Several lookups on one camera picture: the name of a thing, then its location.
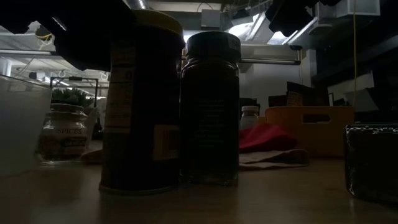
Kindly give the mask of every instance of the barcode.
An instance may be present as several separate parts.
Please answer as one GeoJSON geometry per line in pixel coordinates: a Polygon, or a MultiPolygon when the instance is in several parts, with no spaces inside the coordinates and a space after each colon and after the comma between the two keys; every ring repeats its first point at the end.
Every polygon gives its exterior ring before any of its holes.
{"type": "Polygon", "coordinates": [[[178,126],[155,125],[153,160],[178,158],[180,130],[178,126]]]}

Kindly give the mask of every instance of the jar lid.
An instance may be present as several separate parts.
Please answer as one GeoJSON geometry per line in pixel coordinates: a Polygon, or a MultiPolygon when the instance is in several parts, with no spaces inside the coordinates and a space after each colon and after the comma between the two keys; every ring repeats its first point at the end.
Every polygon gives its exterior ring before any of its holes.
{"type": "Polygon", "coordinates": [[[132,10],[137,19],[137,24],[140,26],[151,26],[160,29],[169,30],[183,36],[182,26],[173,17],[159,11],[149,9],[134,9],[132,10]]]}
{"type": "Polygon", "coordinates": [[[221,31],[195,34],[188,39],[187,57],[220,57],[238,62],[241,59],[241,41],[236,36],[221,31]]]}
{"type": "Polygon", "coordinates": [[[71,112],[59,112],[59,111],[50,111],[46,114],[46,117],[50,119],[59,119],[59,120],[81,120],[85,121],[87,119],[87,115],[83,112],[81,113],[71,113],[71,112]]]}
{"type": "Polygon", "coordinates": [[[242,111],[255,111],[255,112],[258,112],[259,111],[259,107],[258,106],[242,106],[242,111]]]}
{"type": "Polygon", "coordinates": [[[82,106],[70,105],[66,103],[52,103],[50,105],[51,111],[59,111],[59,112],[72,112],[75,113],[77,111],[83,111],[82,106]]]}

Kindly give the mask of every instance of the small glass jar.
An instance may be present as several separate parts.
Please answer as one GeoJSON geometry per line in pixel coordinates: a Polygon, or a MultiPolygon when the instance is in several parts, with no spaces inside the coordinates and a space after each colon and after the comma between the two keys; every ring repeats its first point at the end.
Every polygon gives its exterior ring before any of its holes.
{"type": "Polygon", "coordinates": [[[189,38],[182,70],[182,176],[192,183],[236,185],[239,167],[240,41],[225,32],[189,38]]]}
{"type": "Polygon", "coordinates": [[[259,107],[258,106],[243,106],[242,107],[242,118],[240,124],[240,130],[245,130],[254,127],[259,118],[259,107]]]}
{"type": "Polygon", "coordinates": [[[86,119],[81,106],[51,104],[39,140],[42,163],[56,164],[78,159],[86,149],[86,119]]]}

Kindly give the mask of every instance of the red fabric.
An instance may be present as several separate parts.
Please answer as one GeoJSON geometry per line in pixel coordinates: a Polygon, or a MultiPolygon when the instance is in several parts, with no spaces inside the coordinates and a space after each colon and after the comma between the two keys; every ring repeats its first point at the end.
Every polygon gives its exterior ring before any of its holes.
{"type": "Polygon", "coordinates": [[[258,124],[251,129],[241,130],[239,152],[286,151],[294,149],[297,140],[282,128],[273,124],[258,124]]]}

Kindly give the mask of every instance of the spice jar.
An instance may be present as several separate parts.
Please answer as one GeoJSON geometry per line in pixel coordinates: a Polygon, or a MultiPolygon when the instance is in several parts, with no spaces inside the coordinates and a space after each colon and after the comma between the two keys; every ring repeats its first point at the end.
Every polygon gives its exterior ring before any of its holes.
{"type": "Polygon", "coordinates": [[[254,127],[259,118],[258,106],[243,106],[240,130],[245,130],[254,127]]]}
{"type": "Polygon", "coordinates": [[[44,164],[72,161],[84,153],[86,119],[81,106],[51,104],[39,140],[39,154],[44,164]]]}
{"type": "Polygon", "coordinates": [[[187,43],[182,70],[182,175],[189,182],[234,185],[238,178],[240,41],[202,32],[187,43]]]}
{"type": "Polygon", "coordinates": [[[182,26],[152,10],[133,10],[117,30],[106,105],[99,189],[154,194],[178,185],[182,26]]]}

